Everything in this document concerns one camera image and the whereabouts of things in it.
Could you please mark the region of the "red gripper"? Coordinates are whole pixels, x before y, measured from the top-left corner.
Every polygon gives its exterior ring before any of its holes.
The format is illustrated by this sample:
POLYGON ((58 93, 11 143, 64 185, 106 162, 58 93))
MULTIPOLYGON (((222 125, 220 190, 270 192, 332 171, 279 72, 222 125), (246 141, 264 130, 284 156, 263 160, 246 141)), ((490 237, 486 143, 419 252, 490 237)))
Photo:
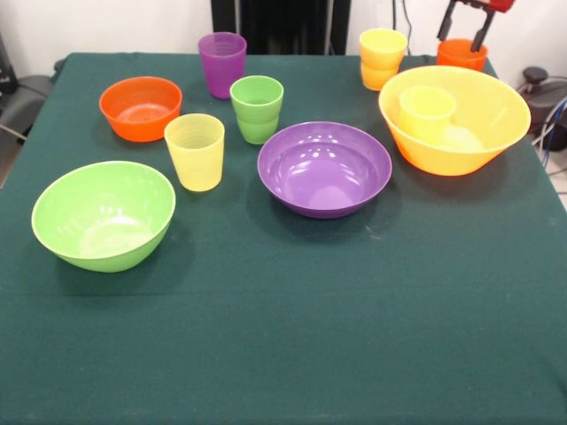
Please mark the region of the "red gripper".
MULTIPOLYGON (((515 2, 515 0, 460 0, 460 1, 472 7, 480 8, 485 12, 485 21, 483 23, 483 26, 475 34, 475 37, 470 46, 471 52, 478 52, 481 50, 487 32, 493 21, 493 12, 507 12, 515 2)), ((445 41, 448 36, 448 33, 450 31, 453 22, 452 15, 454 8, 455 8, 455 2, 449 2, 437 34, 437 38, 440 41, 445 41)))

